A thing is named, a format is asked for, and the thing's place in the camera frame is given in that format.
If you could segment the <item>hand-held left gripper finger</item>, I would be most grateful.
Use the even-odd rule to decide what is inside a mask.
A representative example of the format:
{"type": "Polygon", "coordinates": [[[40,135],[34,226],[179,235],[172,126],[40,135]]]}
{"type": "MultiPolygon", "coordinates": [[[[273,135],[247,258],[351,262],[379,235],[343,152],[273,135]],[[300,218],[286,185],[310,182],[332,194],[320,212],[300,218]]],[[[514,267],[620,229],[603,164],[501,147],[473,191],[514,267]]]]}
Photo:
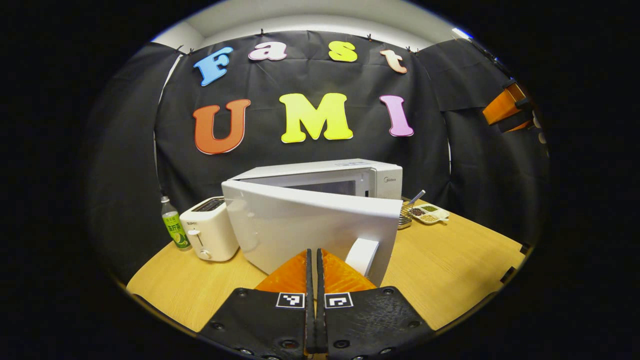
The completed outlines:
{"type": "Polygon", "coordinates": [[[244,359],[306,359],[314,341],[312,264],[306,249],[255,288],[234,289],[198,338],[244,359]]]}
{"type": "Polygon", "coordinates": [[[435,337],[436,332],[392,285],[331,292],[349,266],[317,251],[315,341],[329,360],[391,360],[435,337]]]}

